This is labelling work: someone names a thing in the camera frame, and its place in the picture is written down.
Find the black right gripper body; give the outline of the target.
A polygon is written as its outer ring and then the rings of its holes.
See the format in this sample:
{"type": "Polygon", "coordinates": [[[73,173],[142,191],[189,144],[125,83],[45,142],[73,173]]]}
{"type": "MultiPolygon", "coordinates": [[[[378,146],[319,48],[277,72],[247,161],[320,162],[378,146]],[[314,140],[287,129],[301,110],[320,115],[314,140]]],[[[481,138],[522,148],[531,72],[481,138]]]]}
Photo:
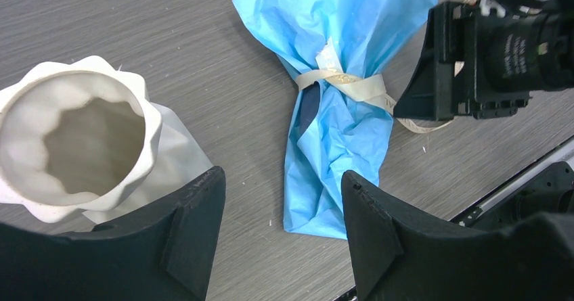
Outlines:
{"type": "Polygon", "coordinates": [[[573,88],[573,2],[481,0],[487,14],[466,8],[467,44],[455,77],[452,113],[509,117],[532,91],[573,88]]]}

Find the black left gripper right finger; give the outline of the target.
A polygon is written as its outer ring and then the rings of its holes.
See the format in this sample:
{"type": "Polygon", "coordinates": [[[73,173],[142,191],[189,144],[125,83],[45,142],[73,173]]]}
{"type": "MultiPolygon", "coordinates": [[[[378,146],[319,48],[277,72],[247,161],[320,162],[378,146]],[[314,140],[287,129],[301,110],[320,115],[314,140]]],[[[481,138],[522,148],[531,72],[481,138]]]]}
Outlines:
{"type": "Polygon", "coordinates": [[[360,300],[572,300],[573,217],[541,212],[493,231],[463,227],[352,170],[343,212],[360,300]]]}

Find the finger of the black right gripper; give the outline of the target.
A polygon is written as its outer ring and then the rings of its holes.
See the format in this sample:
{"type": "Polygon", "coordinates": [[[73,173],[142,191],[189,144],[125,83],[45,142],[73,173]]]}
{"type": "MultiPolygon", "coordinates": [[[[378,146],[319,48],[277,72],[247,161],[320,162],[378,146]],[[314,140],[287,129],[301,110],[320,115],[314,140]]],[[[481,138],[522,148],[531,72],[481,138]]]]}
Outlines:
{"type": "Polygon", "coordinates": [[[455,64],[464,59],[463,4],[446,1],[428,12],[426,34],[418,64],[394,116],[414,120],[453,120],[455,64]]]}

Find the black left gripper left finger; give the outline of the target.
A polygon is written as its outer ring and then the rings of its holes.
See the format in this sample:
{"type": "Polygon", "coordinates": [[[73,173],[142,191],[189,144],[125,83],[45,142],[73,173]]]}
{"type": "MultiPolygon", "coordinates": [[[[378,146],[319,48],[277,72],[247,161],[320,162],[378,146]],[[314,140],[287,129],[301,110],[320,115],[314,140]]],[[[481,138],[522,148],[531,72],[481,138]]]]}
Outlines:
{"type": "Polygon", "coordinates": [[[214,166],[89,232],[1,225],[2,300],[204,300],[225,205],[214,166]]]}

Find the beige printed ribbon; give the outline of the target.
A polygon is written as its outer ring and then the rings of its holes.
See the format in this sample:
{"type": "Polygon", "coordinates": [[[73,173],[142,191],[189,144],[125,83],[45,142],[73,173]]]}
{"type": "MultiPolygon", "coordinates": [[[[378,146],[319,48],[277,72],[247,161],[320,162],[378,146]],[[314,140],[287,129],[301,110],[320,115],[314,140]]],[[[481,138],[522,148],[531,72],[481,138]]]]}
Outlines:
{"type": "MultiPolygon", "coordinates": [[[[464,0],[463,3],[474,4],[478,0],[464,0]]],[[[354,101],[366,102],[372,106],[382,108],[393,116],[396,101],[387,93],[382,75],[377,74],[368,78],[360,78],[343,72],[340,60],[334,48],[332,37],[326,41],[324,48],[316,55],[315,61],[319,70],[303,73],[295,78],[299,91],[306,89],[318,80],[325,80],[336,87],[341,93],[354,101]]],[[[442,129],[454,120],[447,121],[439,126],[419,126],[412,119],[396,118],[407,130],[417,134],[428,134],[442,129]]]]}

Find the blue wrapping paper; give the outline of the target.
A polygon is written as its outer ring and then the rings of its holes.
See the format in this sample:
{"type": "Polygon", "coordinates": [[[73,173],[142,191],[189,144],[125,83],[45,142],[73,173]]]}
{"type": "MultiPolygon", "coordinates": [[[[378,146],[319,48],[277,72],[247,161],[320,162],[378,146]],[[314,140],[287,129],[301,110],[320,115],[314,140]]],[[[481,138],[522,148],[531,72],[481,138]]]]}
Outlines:
{"type": "MultiPolygon", "coordinates": [[[[332,37],[343,72],[381,75],[426,22],[437,0],[234,0],[253,37],[289,75],[319,70],[332,37]]],[[[341,179],[354,170],[372,183],[386,156],[393,116],[354,101],[325,80],[299,91],[284,162],[284,230],[345,239],[341,179]]]]}

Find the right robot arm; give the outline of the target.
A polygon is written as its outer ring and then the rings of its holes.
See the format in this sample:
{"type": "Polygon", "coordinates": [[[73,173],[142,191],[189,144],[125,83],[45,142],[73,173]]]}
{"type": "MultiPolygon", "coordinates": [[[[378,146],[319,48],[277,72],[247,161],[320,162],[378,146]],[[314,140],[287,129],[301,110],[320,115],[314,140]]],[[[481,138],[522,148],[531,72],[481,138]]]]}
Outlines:
{"type": "Polygon", "coordinates": [[[573,87],[573,0],[446,1],[429,10],[421,56],[394,115],[513,116],[533,91],[573,87]]]}

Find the white ribbed vase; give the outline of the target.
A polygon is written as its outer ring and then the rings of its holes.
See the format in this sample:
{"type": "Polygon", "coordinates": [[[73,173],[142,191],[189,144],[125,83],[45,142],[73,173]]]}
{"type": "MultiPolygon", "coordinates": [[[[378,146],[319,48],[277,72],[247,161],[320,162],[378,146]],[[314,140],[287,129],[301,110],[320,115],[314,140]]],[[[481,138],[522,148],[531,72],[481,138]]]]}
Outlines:
{"type": "Polygon", "coordinates": [[[102,57],[40,63],[1,91],[1,202],[45,223],[111,221],[211,166],[144,78],[102,57]]]}

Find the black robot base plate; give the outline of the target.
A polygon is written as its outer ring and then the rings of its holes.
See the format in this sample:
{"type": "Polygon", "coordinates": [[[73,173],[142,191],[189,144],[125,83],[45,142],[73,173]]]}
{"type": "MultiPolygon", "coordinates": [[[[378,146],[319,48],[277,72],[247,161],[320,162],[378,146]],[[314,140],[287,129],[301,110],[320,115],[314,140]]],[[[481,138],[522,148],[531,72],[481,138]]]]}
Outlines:
{"type": "Polygon", "coordinates": [[[539,212],[573,214],[573,138],[568,138],[450,221],[491,231],[539,212]]]}

